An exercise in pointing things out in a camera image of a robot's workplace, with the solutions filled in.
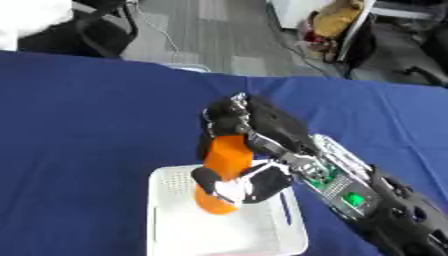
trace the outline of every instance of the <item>power cord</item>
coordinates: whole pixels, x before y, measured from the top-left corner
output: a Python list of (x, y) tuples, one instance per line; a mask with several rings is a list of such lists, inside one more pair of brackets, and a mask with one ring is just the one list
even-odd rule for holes
[(164, 31), (161, 28), (158, 28), (154, 23), (150, 22), (147, 18), (147, 14), (142, 11), (140, 8), (140, 1), (139, 0), (128, 0), (128, 4), (132, 4), (135, 6), (135, 9), (137, 10), (137, 13), (141, 16), (143, 22), (145, 22), (147, 25), (151, 26), (155, 30), (159, 31), (161, 34), (163, 34), (168, 42), (170, 43), (171, 47), (173, 48), (174, 52), (171, 56), (171, 61), (175, 63), (177, 55), (180, 53), (179, 47), (174, 43), (173, 39), (171, 38), (170, 34), (168, 32)]
[(298, 55), (303, 60), (303, 62), (306, 65), (308, 65), (310, 68), (313, 68), (314, 70), (318, 71), (326, 78), (331, 78), (331, 76), (328, 74), (328, 72), (317, 67), (316, 65), (312, 64), (309, 61), (310, 58), (306, 57), (305, 53), (303, 52), (302, 48), (300, 48), (300, 46), (297, 47), (297, 49), (294, 49), (291, 46), (289, 46), (288, 44), (286, 44), (286, 42), (282, 38), (280, 38), (281, 35), (279, 34), (279, 31), (276, 29), (276, 27), (274, 27), (275, 25), (273, 24), (272, 14), (269, 10), (269, 7), (271, 7), (271, 6), (272, 6), (271, 4), (266, 5), (266, 19), (267, 19), (268, 26), (271, 29), (272, 33), (274, 34), (274, 38), (277, 41), (277, 43), (280, 46), (282, 46), (283, 48), (290, 50), (290, 51), (294, 52), (296, 55)]

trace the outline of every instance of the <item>white cloth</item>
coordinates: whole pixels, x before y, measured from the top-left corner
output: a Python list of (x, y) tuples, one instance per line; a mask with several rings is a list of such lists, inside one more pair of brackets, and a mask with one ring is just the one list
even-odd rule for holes
[(17, 50), (20, 37), (72, 17), (71, 0), (0, 0), (0, 50)]

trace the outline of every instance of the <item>green circuit board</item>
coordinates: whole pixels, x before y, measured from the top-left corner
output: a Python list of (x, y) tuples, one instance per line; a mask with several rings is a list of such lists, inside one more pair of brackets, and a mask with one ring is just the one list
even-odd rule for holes
[(330, 164), (330, 163), (324, 164), (324, 167), (327, 169), (326, 170), (327, 175), (325, 176), (324, 179), (319, 179), (319, 180), (311, 179), (311, 178), (307, 179), (308, 182), (317, 190), (325, 189), (325, 187), (329, 183), (331, 183), (331, 181), (333, 181), (336, 178), (336, 176), (338, 175), (338, 173), (340, 172), (338, 167), (336, 167), (335, 165)]

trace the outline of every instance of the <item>chair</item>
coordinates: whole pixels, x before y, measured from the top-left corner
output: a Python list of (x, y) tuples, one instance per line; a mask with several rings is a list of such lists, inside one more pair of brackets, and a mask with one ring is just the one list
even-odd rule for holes
[[(138, 34), (137, 25), (126, 5), (126, 0), (76, 0), (95, 9), (92, 13), (74, 10), (74, 18), (52, 26), (36, 35), (19, 40), (19, 50), (78, 56), (120, 58), (120, 54)], [(123, 17), (130, 31), (109, 22), (103, 17)]]

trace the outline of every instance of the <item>white cabinet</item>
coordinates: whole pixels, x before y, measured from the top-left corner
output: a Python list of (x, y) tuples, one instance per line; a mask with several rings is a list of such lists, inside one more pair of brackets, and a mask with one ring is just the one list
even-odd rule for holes
[(296, 29), (308, 15), (331, 3), (332, 0), (267, 0), (274, 7), (280, 26)]

